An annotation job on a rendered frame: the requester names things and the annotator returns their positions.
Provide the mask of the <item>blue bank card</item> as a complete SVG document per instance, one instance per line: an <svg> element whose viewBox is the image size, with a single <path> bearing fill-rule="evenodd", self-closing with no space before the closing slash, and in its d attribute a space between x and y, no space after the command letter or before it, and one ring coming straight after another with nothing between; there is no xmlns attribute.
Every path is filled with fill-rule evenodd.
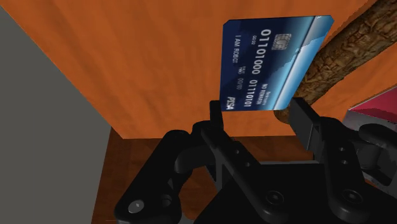
<svg viewBox="0 0 397 224"><path fill-rule="evenodd" d="M227 21L221 49L222 111L285 109L333 23L330 15Z"/></svg>

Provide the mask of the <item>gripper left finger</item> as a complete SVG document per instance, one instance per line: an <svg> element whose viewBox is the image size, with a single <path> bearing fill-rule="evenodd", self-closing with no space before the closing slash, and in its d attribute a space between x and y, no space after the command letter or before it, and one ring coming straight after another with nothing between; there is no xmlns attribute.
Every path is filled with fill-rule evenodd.
<svg viewBox="0 0 397 224"><path fill-rule="evenodd" d="M210 169L217 194L209 207L218 212L243 208L262 223L284 224L284 192L261 179L260 163L223 128L219 101L209 103L210 119L192 131L170 130L154 149L117 202L117 224L178 224L182 217L179 193L199 167Z"/></svg>

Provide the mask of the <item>red and grey box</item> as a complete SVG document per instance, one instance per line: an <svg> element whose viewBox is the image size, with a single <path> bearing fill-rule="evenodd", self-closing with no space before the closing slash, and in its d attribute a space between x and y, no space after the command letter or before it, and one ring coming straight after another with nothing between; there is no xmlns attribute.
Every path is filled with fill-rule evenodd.
<svg viewBox="0 0 397 224"><path fill-rule="evenodd" d="M365 179L397 199L397 85L348 109L343 124L359 132L354 145Z"/></svg>

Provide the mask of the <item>orange wooden table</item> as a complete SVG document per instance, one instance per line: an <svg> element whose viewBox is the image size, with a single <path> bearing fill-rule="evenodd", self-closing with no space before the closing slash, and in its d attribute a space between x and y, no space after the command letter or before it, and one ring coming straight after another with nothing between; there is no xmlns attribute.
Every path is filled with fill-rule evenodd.
<svg viewBox="0 0 397 224"><path fill-rule="evenodd" d="M377 1L0 0L0 6L110 124L94 224L114 206L159 139L190 130L219 96L221 33L236 18L331 15L332 40Z"/></svg>

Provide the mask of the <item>brown bark branch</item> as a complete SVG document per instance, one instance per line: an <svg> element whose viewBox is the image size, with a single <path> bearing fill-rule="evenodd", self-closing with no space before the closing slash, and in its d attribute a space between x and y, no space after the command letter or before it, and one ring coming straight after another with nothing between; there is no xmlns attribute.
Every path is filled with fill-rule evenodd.
<svg viewBox="0 0 397 224"><path fill-rule="evenodd" d="M316 53L294 97L310 105L397 42L397 0L376 0Z"/></svg>

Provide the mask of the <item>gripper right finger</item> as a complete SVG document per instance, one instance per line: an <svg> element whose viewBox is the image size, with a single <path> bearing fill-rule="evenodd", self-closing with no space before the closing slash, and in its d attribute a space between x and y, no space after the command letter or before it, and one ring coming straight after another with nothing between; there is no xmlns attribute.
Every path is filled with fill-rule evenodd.
<svg viewBox="0 0 397 224"><path fill-rule="evenodd" d="M377 123L358 130L319 116L301 97L292 98L289 124L314 160L324 166L328 207L345 224L397 224L397 198L365 182L375 177L384 151L397 151L397 132Z"/></svg>

